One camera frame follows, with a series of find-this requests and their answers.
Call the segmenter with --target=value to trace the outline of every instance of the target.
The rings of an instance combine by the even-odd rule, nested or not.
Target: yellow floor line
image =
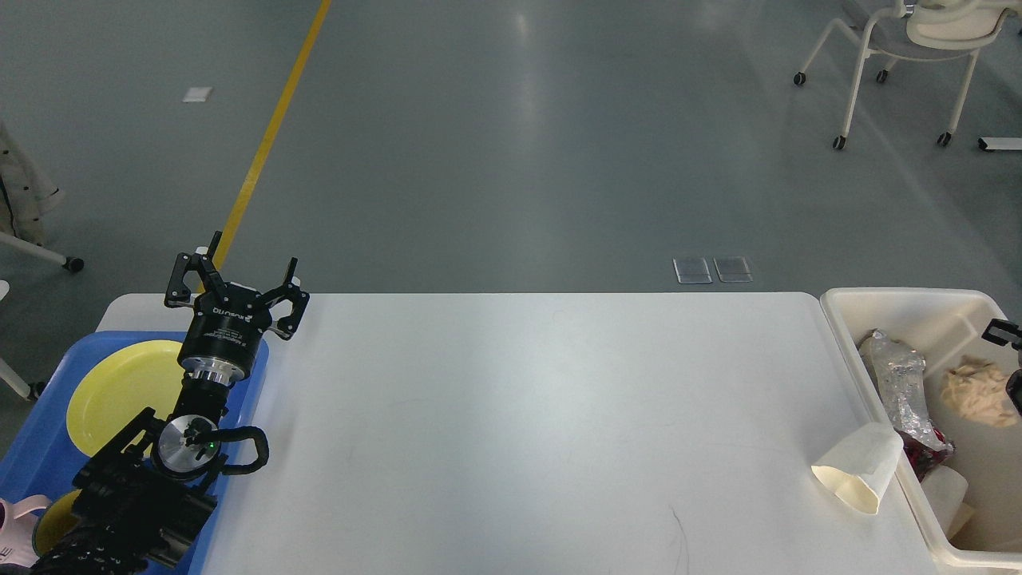
[[[323,19],[326,18],[326,12],[330,9],[330,1],[322,0],[320,2],[316,18],[313,19],[313,25],[309,28],[309,34],[301,45],[301,51],[298,52],[298,57],[294,60],[294,65],[291,66],[291,75],[287,78],[287,84],[284,85],[284,91],[281,92],[280,99],[277,100],[277,107],[273,110],[273,117],[270,118],[270,125],[267,126],[266,133],[263,134],[263,141],[259,144],[256,156],[252,157],[252,163],[245,175],[245,181],[241,184],[241,191],[238,192],[238,197],[234,200],[231,214],[228,215],[227,224],[224,225],[224,235],[220,238],[220,245],[217,247],[217,252],[213,257],[213,262],[217,268],[223,266],[224,259],[227,258],[227,252],[231,248],[234,235],[238,231],[238,226],[241,225],[241,218],[245,214],[245,209],[248,207],[248,200],[251,199],[252,191],[256,189],[256,182],[259,181],[259,176],[263,172],[263,165],[266,164],[267,156],[270,155],[273,140],[277,138],[277,132],[284,121],[284,114],[287,113],[287,106],[291,104],[291,96],[294,95],[294,89],[301,78],[301,71],[306,68],[306,60],[309,59],[309,52],[312,51],[313,45],[316,44],[316,37],[319,36],[320,28],[323,27]]]

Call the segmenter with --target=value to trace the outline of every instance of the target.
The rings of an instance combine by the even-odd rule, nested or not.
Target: patterned fabric
[[[63,195],[0,119],[0,232],[42,245],[45,234],[41,217]]]

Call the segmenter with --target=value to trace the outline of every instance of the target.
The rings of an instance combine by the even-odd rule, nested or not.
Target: beige cloth
[[[1019,422],[1019,416],[1005,391],[1010,376],[996,364],[962,356],[962,365],[944,375],[940,399],[956,414],[995,428],[1007,428]]]
[[[53,185],[7,132],[0,119],[0,232],[43,244],[42,214],[63,199]]]

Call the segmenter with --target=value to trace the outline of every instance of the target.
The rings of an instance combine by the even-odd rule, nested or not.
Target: white sticker on floor
[[[211,87],[188,88],[188,91],[185,92],[185,97],[182,98],[181,101],[188,103],[204,102],[205,100],[210,99],[210,94],[212,92],[213,88]]]

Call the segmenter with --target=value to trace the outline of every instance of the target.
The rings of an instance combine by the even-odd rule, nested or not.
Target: gray floor
[[[27,379],[223,226],[317,6],[0,4],[0,114],[69,191],[49,246],[87,260],[0,250],[0,356]],[[293,254],[314,293],[966,287],[1022,319],[1022,153],[975,145],[1022,135],[1019,21],[948,148],[964,61],[865,82],[835,152],[851,46],[791,76],[837,11],[337,0],[225,275],[269,286]],[[755,280],[681,285],[693,254],[747,255]],[[0,390],[0,451],[28,411]]]

